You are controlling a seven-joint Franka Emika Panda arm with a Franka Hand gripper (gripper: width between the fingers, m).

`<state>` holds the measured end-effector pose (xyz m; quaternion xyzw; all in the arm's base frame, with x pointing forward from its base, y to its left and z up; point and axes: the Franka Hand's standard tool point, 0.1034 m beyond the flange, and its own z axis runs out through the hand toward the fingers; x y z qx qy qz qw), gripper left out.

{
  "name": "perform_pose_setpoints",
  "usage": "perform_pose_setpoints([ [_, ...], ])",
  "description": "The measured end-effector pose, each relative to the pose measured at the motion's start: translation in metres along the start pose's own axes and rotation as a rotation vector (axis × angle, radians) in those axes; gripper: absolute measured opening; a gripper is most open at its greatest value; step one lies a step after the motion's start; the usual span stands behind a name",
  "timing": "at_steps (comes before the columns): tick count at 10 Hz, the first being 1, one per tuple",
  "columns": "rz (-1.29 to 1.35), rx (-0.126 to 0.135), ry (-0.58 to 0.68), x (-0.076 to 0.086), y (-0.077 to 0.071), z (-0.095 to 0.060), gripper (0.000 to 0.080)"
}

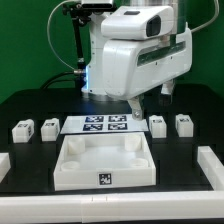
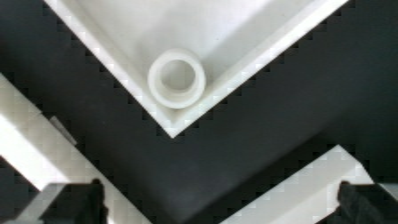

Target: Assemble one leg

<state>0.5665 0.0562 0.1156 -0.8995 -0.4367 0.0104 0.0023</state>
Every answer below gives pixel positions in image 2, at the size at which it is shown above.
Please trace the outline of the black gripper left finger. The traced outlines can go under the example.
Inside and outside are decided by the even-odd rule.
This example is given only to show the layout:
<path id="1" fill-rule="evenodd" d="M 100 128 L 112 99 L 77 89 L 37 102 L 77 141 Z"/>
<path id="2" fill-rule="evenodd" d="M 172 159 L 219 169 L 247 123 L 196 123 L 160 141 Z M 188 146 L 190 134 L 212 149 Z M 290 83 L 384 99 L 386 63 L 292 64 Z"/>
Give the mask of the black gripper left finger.
<path id="1" fill-rule="evenodd" d="M 29 203 L 16 224 L 109 224 L 105 186 L 89 183 L 52 183 Z"/>

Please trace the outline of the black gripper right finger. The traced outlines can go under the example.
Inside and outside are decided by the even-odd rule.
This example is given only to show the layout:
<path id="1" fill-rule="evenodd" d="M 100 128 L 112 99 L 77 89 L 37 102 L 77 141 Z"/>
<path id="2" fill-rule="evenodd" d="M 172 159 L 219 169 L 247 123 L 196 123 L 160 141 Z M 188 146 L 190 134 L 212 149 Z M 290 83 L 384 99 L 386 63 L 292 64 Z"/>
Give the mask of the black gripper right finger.
<path id="1" fill-rule="evenodd" d="M 343 182 L 338 208 L 318 224 L 398 224 L 398 183 Z"/>

